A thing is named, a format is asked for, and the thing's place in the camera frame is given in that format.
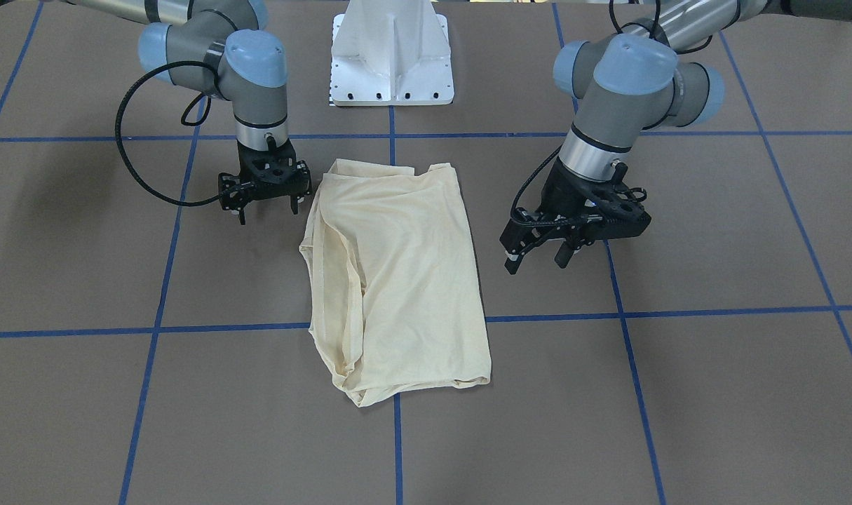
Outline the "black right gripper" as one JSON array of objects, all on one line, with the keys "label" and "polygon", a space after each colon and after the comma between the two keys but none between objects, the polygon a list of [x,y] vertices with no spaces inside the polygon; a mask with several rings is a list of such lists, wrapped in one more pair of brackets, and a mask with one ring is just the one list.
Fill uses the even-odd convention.
[{"label": "black right gripper", "polygon": [[313,192],[311,171],[307,163],[298,160],[290,140],[277,145],[266,142],[263,150],[238,144],[240,173],[218,175],[218,201],[222,210],[237,215],[241,226],[246,225],[244,208],[251,201],[288,197],[293,215]]}]

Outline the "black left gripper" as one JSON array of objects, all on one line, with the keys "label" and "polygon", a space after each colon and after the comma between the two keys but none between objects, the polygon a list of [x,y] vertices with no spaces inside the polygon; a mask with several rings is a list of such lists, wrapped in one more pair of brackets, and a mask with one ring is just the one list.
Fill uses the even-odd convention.
[{"label": "black left gripper", "polygon": [[[624,184],[627,164],[614,162],[611,168],[614,169],[611,179],[602,182]],[[586,198],[587,182],[594,181],[576,175],[564,166],[560,158],[556,158],[542,188],[538,214],[526,210],[511,211],[511,217],[500,236],[500,243],[507,256],[504,265],[510,275],[518,272],[527,253],[552,238],[564,238],[554,256],[554,262],[560,269],[566,269],[573,256],[583,247],[589,246],[589,240],[582,236],[582,229],[600,218],[597,215],[589,217],[583,211],[585,206],[593,205]]]}]

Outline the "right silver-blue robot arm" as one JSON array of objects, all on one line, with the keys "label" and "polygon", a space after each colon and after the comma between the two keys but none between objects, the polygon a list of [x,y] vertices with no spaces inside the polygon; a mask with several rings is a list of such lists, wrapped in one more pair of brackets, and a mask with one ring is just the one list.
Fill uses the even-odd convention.
[{"label": "right silver-blue robot arm", "polygon": [[253,201],[287,197],[291,211],[311,194],[311,172],[289,140],[288,66],[283,43],[266,30],[262,1],[83,1],[81,6],[144,25],[137,54],[144,76],[132,84],[116,112],[114,137],[121,159],[142,188],[169,204],[189,202],[163,195],[143,181],[123,144],[128,103],[153,78],[197,93],[196,102],[230,102],[236,122],[239,173],[220,173],[214,197],[223,210],[245,220]]}]

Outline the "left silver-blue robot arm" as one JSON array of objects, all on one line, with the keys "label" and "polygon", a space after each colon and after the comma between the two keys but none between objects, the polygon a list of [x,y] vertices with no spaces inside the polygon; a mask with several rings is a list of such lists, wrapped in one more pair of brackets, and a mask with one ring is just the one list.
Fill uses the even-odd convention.
[{"label": "left silver-blue robot arm", "polygon": [[550,241],[560,242],[555,262],[564,268],[585,246],[647,229],[647,193],[623,181],[638,135],[713,117],[724,99],[720,74],[679,58],[759,14],[852,22],[852,1],[659,1],[651,17],[560,49],[553,78],[579,108],[561,147],[542,163],[550,172],[540,205],[529,211],[512,203],[500,237],[508,273]]}]

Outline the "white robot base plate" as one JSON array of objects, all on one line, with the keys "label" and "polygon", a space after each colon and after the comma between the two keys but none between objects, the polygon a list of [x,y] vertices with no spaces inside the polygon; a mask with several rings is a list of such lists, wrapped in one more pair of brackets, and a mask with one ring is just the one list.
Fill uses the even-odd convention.
[{"label": "white robot base plate", "polygon": [[332,21],[330,71],[337,107],[450,105],[447,19],[431,1],[350,1]]}]

